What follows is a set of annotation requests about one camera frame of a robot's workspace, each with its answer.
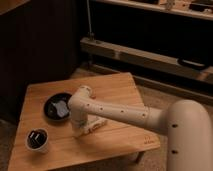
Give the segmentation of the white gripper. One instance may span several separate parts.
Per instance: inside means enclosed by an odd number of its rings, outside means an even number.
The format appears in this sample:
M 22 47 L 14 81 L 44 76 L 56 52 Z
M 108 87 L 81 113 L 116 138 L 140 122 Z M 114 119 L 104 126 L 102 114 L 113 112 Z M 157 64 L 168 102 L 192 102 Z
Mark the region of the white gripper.
M 72 115 L 70 122 L 72 125 L 73 135 L 81 136 L 85 133 L 88 117 L 86 115 Z

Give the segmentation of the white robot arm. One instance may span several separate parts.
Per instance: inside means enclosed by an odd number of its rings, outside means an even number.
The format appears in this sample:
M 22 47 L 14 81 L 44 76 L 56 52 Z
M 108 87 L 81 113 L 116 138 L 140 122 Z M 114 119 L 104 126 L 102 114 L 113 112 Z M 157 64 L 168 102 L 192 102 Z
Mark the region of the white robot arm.
M 213 171 L 213 122 L 194 100 L 180 100 L 160 110 L 94 100 L 91 88 L 81 86 L 68 105 L 77 131 L 85 128 L 88 114 L 144 128 L 168 137 L 167 171 Z

